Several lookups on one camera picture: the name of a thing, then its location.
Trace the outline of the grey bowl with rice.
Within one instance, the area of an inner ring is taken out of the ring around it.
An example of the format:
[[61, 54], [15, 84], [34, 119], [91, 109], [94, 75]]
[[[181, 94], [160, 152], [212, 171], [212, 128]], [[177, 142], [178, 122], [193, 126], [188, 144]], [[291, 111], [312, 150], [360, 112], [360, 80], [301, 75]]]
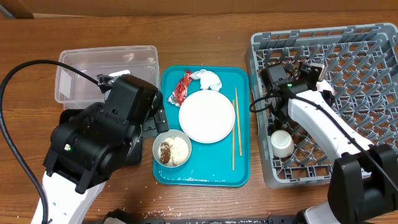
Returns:
[[192, 144], [185, 133], [172, 129], [156, 137], [152, 152], [160, 165], [166, 168], [180, 167], [188, 161]]

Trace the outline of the red foil wrapper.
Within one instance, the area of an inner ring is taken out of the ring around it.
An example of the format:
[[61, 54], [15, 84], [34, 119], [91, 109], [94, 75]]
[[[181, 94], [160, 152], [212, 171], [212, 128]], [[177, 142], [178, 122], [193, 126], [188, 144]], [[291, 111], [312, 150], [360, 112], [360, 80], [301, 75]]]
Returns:
[[168, 98], [168, 102], [180, 107], [182, 103], [185, 101], [188, 92], [188, 86], [192, 82], [192, 78], [190, 77], [192, 74], [191, 71], [186, 70], [182, 79], [177, 83], [174, 91]]

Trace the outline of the white round plate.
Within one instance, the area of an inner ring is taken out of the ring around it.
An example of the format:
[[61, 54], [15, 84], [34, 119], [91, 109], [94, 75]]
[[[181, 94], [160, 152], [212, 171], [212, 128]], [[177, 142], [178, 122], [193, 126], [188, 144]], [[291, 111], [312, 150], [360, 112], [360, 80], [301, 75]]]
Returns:
[[182, 103], [178, 121], [190, 139], [212, 144], [229, 135], [236, 114], [226, 96], [214, 90], [200, 90], [189, 95]]

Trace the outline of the cream white cup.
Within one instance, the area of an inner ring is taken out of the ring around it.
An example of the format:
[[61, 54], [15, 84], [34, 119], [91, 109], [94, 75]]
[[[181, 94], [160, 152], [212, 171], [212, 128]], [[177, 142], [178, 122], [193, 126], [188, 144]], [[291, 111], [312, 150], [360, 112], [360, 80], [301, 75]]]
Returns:
[[276, 157], [288, 157], [294, 151], [294, 142], [291, 135], [284, 130], [277, 130], [271, 135], [273, 154]]

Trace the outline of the white napkin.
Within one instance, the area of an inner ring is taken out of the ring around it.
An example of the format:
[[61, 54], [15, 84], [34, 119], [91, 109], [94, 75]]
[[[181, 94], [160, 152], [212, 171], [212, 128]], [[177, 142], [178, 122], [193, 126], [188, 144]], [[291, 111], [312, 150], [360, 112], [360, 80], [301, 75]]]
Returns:
[[199, 71], [193, 72], [190, 75], [190, 78], [200, 81], [201, 90], [220, 91], [222, 88], [222, 82], [219, 76], [209, 70], [201, 69]]

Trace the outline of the pink white bowl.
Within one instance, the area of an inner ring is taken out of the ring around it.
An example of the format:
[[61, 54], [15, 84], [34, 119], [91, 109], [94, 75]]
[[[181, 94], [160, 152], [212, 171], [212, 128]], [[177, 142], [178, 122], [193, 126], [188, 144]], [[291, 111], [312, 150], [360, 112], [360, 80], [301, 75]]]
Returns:
[[335, 96], [334, 88], [326, 80], [317, 82], [316, 87], [319, 92], [323, 92], [324, 90], [327, 90], [327, 91], [330, 91], [333, 96]]

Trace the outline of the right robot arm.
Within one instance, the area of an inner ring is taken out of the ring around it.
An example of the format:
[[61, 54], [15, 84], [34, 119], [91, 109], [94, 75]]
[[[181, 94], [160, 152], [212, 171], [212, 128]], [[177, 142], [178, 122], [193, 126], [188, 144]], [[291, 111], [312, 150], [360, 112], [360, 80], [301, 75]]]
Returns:
[[397, 210], [397, 155], [332, 110], [326, 71], [320, 63], [302, 62], [295, 70], [281, 63], [265, 67], [260, 76], [267, 93], [260, 99], [279, 120], [301, 125], [333, 164], [326, 202], [298, 212], [294, 223], [367, 223]]

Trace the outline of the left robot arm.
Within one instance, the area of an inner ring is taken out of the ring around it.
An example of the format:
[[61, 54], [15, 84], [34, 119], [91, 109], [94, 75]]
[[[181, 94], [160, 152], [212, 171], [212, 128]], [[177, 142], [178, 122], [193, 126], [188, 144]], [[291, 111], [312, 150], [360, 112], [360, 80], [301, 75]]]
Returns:
[[32, 223], [81, 223], [111, 174], [140, 163], [142, 143], [169, 130], [159, 89], [130, 74], [98, 75], [105, 94], [83, 110], [66, 110], [50, 137], [42, 179], [47, 206]]

